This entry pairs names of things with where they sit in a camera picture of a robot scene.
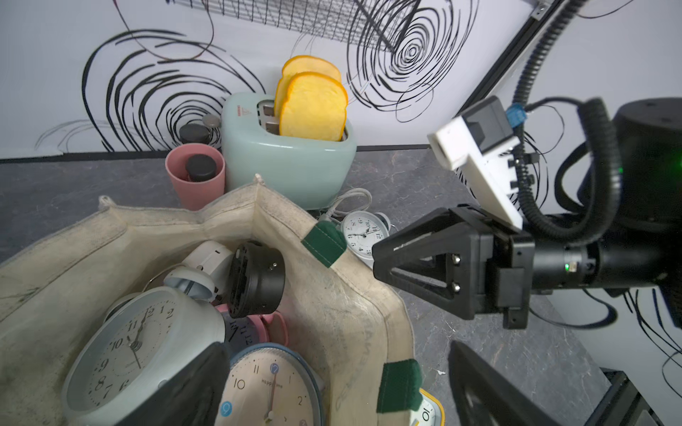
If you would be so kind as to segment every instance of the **clock hand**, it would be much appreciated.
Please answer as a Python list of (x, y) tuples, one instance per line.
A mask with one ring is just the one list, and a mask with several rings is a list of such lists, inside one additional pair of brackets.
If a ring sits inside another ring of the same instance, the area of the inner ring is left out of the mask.
[(277, 373), (272, 379), (272, 392), (270, 393), (270, 406), (268, 407), (267, 414), (265, 415), (265, 424), (270, 423), (275, 419), (275, 413), (272, 411), (272, 405), (275, 402), (275, 388), (277, 387)]
[(145, 321), (147, 320), (147, 312), (149, 312), (149, 308), (145, 311), (145, 317), (142, 318), (142, 321), (140, 321), (140, 327), (137, 329), (137, 334), (135, 335), (135, 340), (130, 344), (130, 348), (133, 349), (134, 351), (137, 351), (140, 348), (140, 333), (142, 332), (142, 327), (145, 325)]
[(140, 365), (140, 360), (137, 359), (137, 353), (135, 352), (135, 349), (132, 348), (132, 342), (130, 342), (128, 344), (128, 347), (132, 351), (132, 354), (135, 356), (135, 361), (137, 361), (137, 366), (140, 367), (140, 369), (142, 369), (142, 365)]
[(239, 330), (239, 329), (235, 329), (235, 331), (232, 333), (232, 335), (230, 336), (230, 338), (227, 339), (227, 341), (232, 341), (232, 338), (235, 336), (235, 334), (237, 334), (237, 330)]

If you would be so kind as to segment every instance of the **white alarm clock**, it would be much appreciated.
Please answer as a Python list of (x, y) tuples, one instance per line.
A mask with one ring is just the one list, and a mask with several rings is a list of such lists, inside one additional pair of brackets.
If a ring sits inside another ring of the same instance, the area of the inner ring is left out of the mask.
[(148, 290), (113, 314), (80, 352), (61, 390), (64, 415), (77, 425), (115, 424), (224, 339), (225, 323), (210, 303), (170, 287)]
[(391, 222), (385, 214), (373, 215), (364, 210), (349, 213), (341, 222), (346, 244), (370, 268), (374, 266), (372, 246), (388, 237), (390, 227)]

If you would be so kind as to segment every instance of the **gray floor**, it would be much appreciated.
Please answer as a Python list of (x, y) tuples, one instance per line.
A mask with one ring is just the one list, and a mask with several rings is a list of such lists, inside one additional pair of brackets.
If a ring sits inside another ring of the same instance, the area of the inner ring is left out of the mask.
[[(429, 150), (358, 153), (344, 188), (372, 192), (371, 211), (402, 228), (437, 207), (472, 202), (468, 190), (442, 170)], [(179, 207), (163, 159), (0, 164), (0, 261), (94, 213), (98, 196), (139, 207)], [(535, 404), (563, 425), (582, 425), (609, 383), (570, 331), (530, 318), (524, 331), (502, 329), (500, 316), (461, 320), (400, 292), (415, 332), (423, 387), (439, 398), (448, 425), (459, 425), (448, 384), (449, 342), (478, 352)], [(533, 308), (558, 314), (542, 296)]]

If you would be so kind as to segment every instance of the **blue connector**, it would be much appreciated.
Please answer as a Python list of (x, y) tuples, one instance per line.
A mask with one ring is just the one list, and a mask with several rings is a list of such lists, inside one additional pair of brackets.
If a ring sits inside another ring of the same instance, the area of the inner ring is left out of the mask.
[(527, 118), (528, 115), (526, 115), (526, 111), (521, 104), (512, 104), (507, 108), (507, 120), (512, 129), (522, 125)]

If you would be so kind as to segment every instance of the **canvas bag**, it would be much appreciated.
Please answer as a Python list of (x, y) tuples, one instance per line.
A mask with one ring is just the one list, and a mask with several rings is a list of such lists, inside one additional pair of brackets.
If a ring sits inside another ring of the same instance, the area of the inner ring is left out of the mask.
[(0, 424), (64, 424), (63, 381), (113, 301), (203, 241), (256, 239), (284, 256), (279, 310), (289, 346), (325, 382), (326, 424), (407, 425), (407, 411), (376, 412), (384, 365), (414, 358), (404, 303), (350, 251), (323, 266), (301, 244), (315, 224), (262, 181), (197, 212), (101, 197), (99, 212), (0, 265)]

